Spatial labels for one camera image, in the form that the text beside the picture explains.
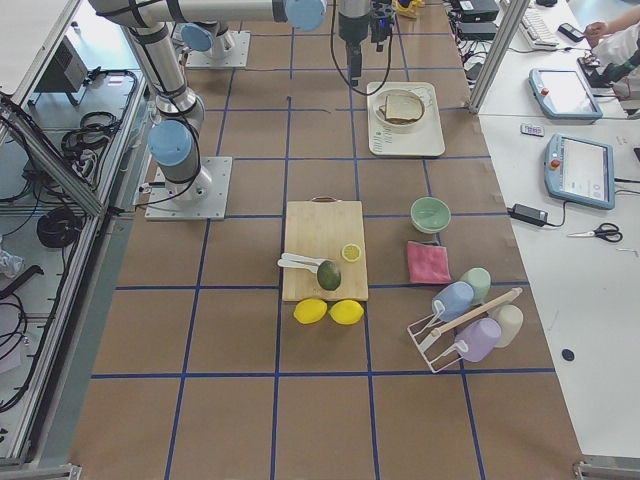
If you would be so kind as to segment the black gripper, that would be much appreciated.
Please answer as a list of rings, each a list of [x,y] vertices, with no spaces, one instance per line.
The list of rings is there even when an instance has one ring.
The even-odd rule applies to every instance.
[[[383,43],[391,36],[395,21],[392,1],[338,0],[338,35],[346,47],[347,69],[350,76],[362,71],[361,44],[368,40],[381,52]]]

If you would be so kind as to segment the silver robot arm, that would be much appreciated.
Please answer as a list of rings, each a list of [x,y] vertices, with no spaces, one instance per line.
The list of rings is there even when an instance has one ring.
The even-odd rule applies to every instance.
[[[190,51],[215,60],[228,57],[236,46],[227,22],[189,22],[178,27],[180,39]]]
[[[95,13],[121,26],[131,37],[143,73],[154,87],[165,117],[183,116],[195,105],[168,24],[204,27],[224,21],[273,21],[312,31],[324,21],[324,1],[93,1]],[[361,43],[369,39],[382,51],[393,39],[395,9],[390,1],[336,1],[331,33],[345,42],[343,81],[357,92],[362,70]]]

